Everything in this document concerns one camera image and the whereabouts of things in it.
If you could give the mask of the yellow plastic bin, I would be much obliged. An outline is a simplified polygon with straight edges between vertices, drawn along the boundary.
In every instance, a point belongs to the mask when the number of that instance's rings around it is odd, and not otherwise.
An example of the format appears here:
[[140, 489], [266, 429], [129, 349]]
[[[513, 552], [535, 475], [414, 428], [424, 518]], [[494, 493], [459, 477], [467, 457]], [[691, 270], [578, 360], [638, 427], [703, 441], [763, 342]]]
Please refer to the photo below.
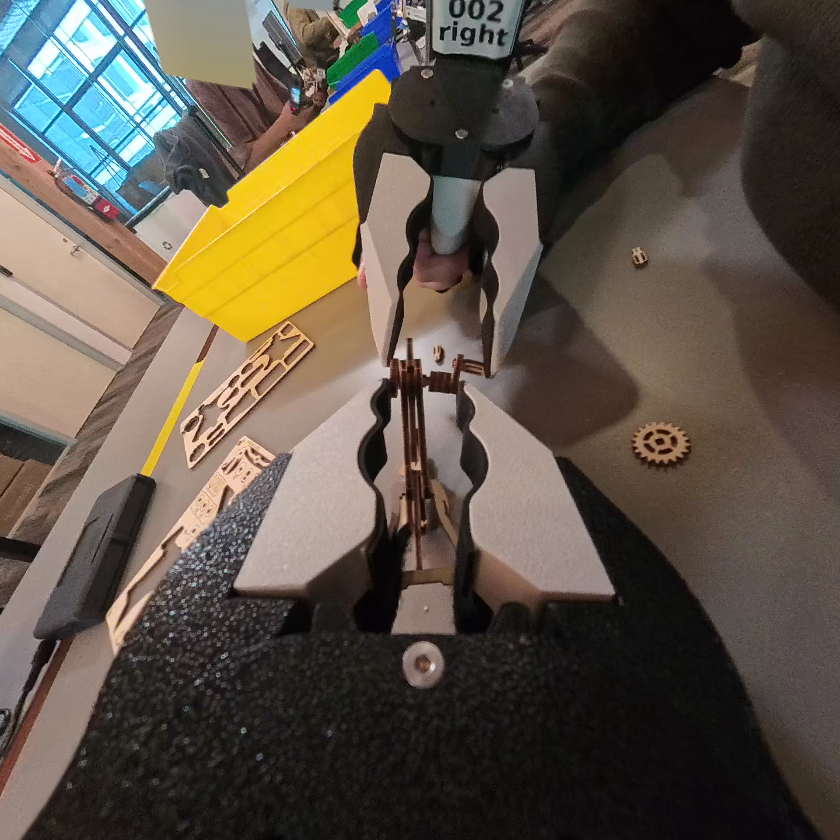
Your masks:
[[211, 206], [154, 283], [241, 342], [355, 278], [353, 156], [391, 82], [374, 70]]

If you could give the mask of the wooden model frame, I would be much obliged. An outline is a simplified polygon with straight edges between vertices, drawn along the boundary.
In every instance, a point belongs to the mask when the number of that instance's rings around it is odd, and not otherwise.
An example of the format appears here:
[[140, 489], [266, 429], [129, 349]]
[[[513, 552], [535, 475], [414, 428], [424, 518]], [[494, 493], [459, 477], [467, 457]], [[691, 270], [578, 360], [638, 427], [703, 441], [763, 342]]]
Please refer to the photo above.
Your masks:
[[429, 467], [424, 394], [430, 392], [421, 382], [423, 363], [415, 356], [413, 339], [406, 339], [405, 358], [391, 362], [392, 395], [400, 401], [402, 420], [402, 495], [394, 534], [408, 537], [413, 549], [414, 567], [402, 572], [402, 588], [413, 585], [452, 585], [453, 565], [426, 568], [423, 537], [442, 529], [455, 548], [458, 536], [450, 517], [448, 494]]

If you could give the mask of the wooden gear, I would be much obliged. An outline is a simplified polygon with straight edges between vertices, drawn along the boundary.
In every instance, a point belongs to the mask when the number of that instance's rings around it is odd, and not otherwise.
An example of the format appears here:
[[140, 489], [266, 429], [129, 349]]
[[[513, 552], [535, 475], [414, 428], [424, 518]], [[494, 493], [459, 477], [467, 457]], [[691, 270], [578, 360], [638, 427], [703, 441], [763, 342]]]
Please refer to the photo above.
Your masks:
[[672, 423], [649, 423], [636, 430], [631, 447], [646, 466], [669, 468], [690, 456], [692, 444], [688, 434]]

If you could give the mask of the recycling bin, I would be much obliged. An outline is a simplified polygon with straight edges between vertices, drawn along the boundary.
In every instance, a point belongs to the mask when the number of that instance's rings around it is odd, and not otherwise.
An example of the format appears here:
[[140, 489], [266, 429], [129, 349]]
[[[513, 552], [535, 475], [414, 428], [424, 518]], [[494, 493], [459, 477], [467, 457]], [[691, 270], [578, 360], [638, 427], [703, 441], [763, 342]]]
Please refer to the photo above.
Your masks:
[[201, 220], [207, 207], [192, 192], [169, 192], [133, 226], [138, 238], [169, 263]]

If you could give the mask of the person's right hand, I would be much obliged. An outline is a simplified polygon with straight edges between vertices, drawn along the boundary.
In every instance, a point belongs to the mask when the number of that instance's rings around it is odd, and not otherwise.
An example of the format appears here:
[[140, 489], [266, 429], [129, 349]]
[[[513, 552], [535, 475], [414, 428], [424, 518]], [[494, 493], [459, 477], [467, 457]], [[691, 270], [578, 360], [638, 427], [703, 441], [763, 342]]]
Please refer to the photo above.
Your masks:
[[414, 284], [435, 292], [447, 292], [460, 283], [468, 269], [468, 244], [452, 254], [439, 254], [433, 247], [430, 228], [425, 227], [420, 232], [413, 264]]

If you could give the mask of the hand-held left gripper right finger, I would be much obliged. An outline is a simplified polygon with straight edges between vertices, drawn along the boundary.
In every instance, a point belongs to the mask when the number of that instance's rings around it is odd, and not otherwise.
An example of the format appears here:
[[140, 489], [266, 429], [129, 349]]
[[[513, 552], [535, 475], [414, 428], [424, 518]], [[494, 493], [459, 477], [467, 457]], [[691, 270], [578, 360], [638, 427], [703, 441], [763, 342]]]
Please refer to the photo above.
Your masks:
[[456, 615], [520, 604], [609, 601], [615, 590], [550, 448], [473, 385], [462, 385]]

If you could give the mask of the wooden parts sheet curved cutout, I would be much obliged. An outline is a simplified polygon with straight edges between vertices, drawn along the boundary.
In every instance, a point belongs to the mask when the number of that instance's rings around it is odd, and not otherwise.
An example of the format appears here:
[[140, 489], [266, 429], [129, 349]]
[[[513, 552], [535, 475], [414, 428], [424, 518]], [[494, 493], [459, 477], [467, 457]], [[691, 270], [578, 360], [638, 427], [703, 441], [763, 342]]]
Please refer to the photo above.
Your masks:
[[115, 654], [167, 571], [274, 458], [251, 438], [239, 439], [108, 610], [106, 625]]

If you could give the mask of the large glass window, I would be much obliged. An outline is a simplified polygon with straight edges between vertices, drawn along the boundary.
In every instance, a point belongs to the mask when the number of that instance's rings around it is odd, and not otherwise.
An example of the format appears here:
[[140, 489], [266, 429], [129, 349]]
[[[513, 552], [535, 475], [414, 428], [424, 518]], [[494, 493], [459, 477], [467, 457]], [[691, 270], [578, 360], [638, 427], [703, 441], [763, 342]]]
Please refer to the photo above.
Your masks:
[[195, 100], [167, 76], [139, 1], [2, 1], [2, 123], [122, 220], [167, 189], [154, 136]]

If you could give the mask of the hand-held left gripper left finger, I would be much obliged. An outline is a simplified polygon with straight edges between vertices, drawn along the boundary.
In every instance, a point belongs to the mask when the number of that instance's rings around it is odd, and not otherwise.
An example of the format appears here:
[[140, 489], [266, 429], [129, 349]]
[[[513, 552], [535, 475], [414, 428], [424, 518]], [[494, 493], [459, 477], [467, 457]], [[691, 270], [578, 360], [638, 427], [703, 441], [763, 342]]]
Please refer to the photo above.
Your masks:
[[392, 384], [375, 380], [292, 449], [234, 583], [238, 594], [359, 601], [385, 532], [375, 478], [386, 463]]

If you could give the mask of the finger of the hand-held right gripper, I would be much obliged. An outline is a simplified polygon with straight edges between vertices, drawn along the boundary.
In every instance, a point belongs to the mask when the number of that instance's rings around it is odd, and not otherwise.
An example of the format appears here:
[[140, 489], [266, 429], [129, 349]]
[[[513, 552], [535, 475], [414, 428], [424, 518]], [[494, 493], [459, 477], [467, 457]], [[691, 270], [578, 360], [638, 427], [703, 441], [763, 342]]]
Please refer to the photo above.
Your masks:
[[495, 376], [511, 348], [543, 246], [534, 170], [508, 167], [482, 186], [478, 240], [485, 251], [479, 317], [485, 376]]
[[415, 160], [384, 153], [366, 219], [360, 226], [371, 330], [389, 366], [403, 325], [403, 293], [413, 274], [419, 232], [426, 226], [432, 180]]

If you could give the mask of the dark jacket on chair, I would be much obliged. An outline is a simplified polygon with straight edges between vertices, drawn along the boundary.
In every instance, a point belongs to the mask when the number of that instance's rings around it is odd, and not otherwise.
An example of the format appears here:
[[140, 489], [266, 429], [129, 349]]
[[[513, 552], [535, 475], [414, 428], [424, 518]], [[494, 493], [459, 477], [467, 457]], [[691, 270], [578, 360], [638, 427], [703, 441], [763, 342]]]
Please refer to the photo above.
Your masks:
[[191, 193], [205, 207], [228, 203], [233, 173], [193, 109], [169, 129], [155, 133], [153, 143], [173, 194]]

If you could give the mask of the wooden gear axle assembly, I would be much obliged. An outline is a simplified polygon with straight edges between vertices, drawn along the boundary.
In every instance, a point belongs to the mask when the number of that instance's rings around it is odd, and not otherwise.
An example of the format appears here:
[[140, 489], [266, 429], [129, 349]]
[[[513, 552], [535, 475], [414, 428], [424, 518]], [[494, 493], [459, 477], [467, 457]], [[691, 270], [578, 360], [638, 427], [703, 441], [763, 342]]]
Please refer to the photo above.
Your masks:
[[472, 360], [462, 354], [458, 354], [452, 362], [450, 372], [431, 371], [423, 374], [421, 382], [423, 387], [431, 393], [457, 394], [463, 375], [486, 375], [486, 366], [482, 360]]

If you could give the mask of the beige door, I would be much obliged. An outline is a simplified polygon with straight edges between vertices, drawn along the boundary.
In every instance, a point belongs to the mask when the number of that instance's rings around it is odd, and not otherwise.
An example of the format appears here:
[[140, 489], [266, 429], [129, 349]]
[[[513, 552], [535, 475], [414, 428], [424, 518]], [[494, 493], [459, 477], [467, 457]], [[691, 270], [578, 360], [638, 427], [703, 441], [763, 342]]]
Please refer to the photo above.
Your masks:
[[1, 311], [3, 420], [72, 439], [116, 372], [12, 313]]
[[158, 312], [156, 296], [10, 182], [1, 191], [2, 309], [117, 371]]

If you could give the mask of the yellow tape stripe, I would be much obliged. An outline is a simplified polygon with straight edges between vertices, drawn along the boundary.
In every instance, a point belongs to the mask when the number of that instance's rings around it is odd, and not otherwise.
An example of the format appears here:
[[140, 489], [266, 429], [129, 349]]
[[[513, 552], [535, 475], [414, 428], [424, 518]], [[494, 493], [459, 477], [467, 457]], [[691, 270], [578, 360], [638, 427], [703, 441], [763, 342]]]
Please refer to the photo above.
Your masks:
[[154, 445], [145, 460], [142, 470], [140, 474], [144, 477], [151, 478], [154, 470], [159, 463], [159, 460], [167, 446], [170, 437], [172, 436], [175, 426], [177, 425], [179, 416], [186, 404], [187, 398], [190, 395], [194, 384], [196, 383], [197, 377], [203, 368], [204, 360], [196, 361], [191, 370], [189, 371], [187, 377], [185, 378], [180, 391], [178, 392], [173, 405], [171, 406], [170, 412], [168, 413], [166, 419], [164, 420], [163, 426], [161, 427], [160, 432], [158, 433]]

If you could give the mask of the red fire extinguisher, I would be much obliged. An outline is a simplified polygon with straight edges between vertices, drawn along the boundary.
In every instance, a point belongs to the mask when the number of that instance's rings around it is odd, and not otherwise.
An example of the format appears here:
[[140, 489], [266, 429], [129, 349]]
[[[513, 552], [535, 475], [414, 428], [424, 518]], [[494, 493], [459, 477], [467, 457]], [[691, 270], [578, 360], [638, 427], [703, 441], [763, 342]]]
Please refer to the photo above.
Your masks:
[[93, 212], [108, 220], [116, 220], [120, 216], [120, 208], [112, 204], [90, 186], [73, 174], [63, 174], [56, 177], [57, 185], [73, 199]]

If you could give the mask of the wooden support post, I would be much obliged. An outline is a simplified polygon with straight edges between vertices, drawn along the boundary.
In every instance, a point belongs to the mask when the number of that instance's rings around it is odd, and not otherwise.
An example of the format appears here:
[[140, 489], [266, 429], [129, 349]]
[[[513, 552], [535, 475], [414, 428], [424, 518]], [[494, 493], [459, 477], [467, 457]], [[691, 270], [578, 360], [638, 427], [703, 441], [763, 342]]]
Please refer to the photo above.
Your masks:
[[165, 269], [165, 260], [134, 231], [64, 194], [49, 174], [47, 162], [33, 162], [1, 142], [1, 170], [3, 186], [14, 185], [136, 277], [153, 285]]

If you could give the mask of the red sign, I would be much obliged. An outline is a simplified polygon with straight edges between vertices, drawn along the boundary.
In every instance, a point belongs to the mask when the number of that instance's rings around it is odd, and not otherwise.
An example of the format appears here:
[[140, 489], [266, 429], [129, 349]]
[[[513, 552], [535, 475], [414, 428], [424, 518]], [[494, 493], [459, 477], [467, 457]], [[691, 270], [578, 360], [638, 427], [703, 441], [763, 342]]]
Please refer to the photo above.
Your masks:
[[2, 124], [0, 126], [0, 137], [3, 144], [29, 163], [36, 164], [42, 161], [39, 154]]

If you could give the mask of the stacked cardboard boxes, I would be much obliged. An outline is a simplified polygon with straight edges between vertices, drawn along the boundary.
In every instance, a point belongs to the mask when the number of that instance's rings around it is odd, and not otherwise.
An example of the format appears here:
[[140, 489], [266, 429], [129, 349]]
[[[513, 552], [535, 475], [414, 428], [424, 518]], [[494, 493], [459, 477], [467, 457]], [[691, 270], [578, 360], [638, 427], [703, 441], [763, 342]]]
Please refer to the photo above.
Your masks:
[[1, 455], [1, 536], [7, 537], [49, 476], [52, 465]]

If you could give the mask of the emptied wooden parts sheet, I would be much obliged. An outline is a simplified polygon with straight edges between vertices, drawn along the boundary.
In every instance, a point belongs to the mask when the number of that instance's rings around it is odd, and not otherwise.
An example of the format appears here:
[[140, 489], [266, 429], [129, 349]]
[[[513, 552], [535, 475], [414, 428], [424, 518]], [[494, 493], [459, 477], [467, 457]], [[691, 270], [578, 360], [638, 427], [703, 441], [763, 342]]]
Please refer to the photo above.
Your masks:
[[187, 467], [197, 466], [313, 349], [292, 321], [275, 327], [182, 423]]

